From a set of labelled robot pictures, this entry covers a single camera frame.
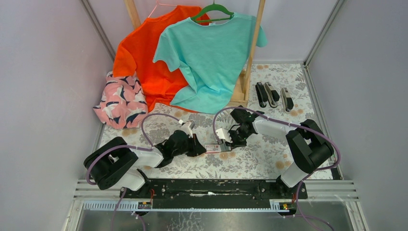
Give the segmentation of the red staple box sleeve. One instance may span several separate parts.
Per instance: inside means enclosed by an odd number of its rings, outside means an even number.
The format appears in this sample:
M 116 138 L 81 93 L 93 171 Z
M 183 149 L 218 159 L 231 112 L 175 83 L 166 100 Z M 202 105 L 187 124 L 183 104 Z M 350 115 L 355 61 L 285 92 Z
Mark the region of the red staple box sleeve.
M 213 153 L 220 153 L 221 147 L 218 144 L 206 144 L 205 145 L 206 153 L 213 154 Z

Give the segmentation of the beige and black stapler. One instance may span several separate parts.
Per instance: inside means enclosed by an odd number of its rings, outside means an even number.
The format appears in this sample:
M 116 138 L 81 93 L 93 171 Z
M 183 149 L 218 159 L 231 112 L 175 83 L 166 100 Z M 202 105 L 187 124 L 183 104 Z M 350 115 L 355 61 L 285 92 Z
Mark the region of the beige and black stapler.
M 265 82 L 264 83 L 264 88 L 265 88 L 266 93 L 267 93 L 268 103 L 269 103 L 270 107 L 272 107 L 272 108 L 278 107 L 278 102 L 280 100 L 280 96 L 279 96 L 277 90 L 272 86 L 272 84 L 270 82 Z

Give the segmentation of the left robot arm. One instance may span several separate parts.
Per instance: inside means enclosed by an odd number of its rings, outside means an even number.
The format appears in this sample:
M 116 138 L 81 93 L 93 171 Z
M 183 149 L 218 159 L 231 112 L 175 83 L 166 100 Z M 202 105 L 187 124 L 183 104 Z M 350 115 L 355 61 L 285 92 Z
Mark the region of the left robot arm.
M 205 152 L 196 134 L 176 130 L 152 148 L 128 145 L 122 137 L 116 137 L 89 155 L 83 165 L 88 184 L 100 190 L 125 187 L 136 197 L 143 198 L 149 193 L 149 185 L 138 167 L 162 168 L 176 156 L 196 157 Z

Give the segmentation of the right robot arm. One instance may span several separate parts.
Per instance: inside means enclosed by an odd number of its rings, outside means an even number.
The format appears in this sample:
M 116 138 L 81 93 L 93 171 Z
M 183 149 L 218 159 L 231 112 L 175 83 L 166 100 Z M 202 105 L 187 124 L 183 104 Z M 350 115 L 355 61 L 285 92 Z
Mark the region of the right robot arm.
M 228 131 L 226 145 L 231 149 L 244 147 L 253 134 L 267 135 L 286 141 L 292 154 L 293 163 L 277 179 L 276 192 L 288 198 L 295 192 L 295 186 L 312 174 L 334 154 L 334 147 L 323 135 L 314 120 L 307 119 L 300 125 L 267 117 L 260 111 L 250 113 L 243 107 L 235 107 L 230 113 L 236 129 Z

